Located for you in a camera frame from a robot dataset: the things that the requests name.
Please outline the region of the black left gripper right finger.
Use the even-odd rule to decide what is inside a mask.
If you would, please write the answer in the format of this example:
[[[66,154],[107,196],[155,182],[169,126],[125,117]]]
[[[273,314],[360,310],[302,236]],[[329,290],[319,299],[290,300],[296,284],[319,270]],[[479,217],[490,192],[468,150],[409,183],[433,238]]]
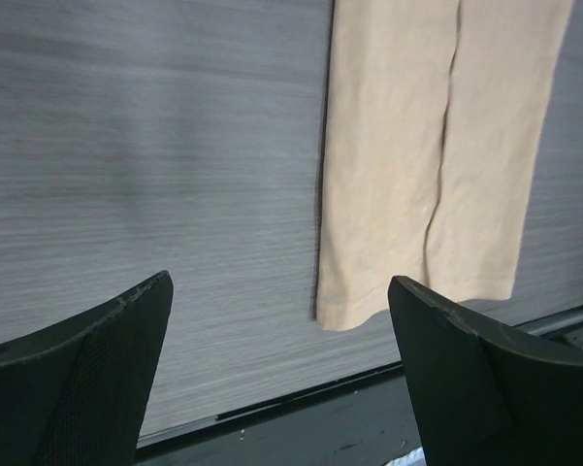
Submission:
[[[388,302],[429,465],[583,465],[583,349],[397,276]]]

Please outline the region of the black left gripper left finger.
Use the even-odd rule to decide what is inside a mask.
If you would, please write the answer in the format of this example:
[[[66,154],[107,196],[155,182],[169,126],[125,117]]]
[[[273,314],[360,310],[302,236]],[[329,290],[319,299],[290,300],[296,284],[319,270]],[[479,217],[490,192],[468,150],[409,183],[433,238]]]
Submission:
[[[131,465],[172,308],[161,271],[0,344],[0,465]]]

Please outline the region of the beige t shirt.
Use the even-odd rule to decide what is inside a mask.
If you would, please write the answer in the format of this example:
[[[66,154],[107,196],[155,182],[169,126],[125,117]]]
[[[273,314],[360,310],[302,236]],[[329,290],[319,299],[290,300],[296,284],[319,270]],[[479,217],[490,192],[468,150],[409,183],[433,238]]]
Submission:
[[[395,276],[511,296],[569,1],[334,7],[315,316],[353,329]]]

